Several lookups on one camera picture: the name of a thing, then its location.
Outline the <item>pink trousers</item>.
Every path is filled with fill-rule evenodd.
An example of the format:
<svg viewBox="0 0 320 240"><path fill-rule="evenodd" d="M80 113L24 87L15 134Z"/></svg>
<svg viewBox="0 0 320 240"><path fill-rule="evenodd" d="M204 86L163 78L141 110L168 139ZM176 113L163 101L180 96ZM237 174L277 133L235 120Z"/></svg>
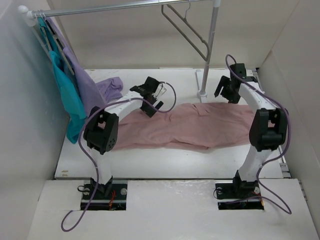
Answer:
<svg viewBox="0 0 320 240"><path fill-rule="evenodd" d="M247 105L224 102L180 104L153 117L135 110L120 121L114 148L207 150L246 145L254 115Z"/></svg>

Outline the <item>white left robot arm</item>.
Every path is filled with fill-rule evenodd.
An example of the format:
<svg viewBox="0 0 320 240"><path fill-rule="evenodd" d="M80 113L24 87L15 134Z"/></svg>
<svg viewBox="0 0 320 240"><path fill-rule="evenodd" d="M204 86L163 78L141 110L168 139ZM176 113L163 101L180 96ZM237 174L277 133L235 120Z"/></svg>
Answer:
<svg viewBox="0 0 320 240"><path fill-rule="evenodd" d="M151 118L163 106L159 98L165 92L164 84L149 76L104 109L94 107L83 133L87 147L100 155L111 151L117 143L120 121L138 109Z"/></svg>

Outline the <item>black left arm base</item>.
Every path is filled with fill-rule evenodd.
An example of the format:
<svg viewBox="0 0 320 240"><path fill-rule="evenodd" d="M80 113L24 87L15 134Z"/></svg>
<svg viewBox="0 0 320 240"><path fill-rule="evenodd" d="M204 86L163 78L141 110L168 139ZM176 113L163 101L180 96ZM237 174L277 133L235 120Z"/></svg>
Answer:
<svg viewBox="0 0 320 240"><path fill-rule="evenodd" d="M90 181L85 181L83 185L77 187L81 193L80 209L85 210L94 190L94 185ZM127 208L128 181L113 180L106 194L99 189L90 202L88 211L125 211Z"/></svg>

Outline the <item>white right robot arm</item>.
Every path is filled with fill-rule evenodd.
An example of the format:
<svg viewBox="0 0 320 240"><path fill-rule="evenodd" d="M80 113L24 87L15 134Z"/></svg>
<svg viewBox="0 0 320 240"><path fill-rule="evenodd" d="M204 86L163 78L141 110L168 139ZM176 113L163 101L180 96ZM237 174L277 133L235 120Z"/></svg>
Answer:
<svg viewBox="0 0 320 240"><path fill-rule="evenodd" d="M250 148L243 165L236 171L231 183L217 183L216 196L223 199L247 199L256 195L259 189L258 175L263 163L287 136L286 112L263 96L258 81L247 76L243 63L229 66L230 76L222 76L214 92L230 104L237 104L241 98L251 107L254 118L249 130Z"/></svg>

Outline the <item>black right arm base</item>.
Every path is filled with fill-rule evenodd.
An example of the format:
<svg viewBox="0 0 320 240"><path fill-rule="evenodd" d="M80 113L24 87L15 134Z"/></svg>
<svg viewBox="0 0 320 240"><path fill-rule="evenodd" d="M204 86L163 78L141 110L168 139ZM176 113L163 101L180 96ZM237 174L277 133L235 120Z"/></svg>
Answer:
<svg viewBox="0 0 320 240"><path fill-rule="evenodd" d="M261 191L256 182L249 186L236 186L232 182L215 184L213 196L219 210L264 210Z"/></svg>

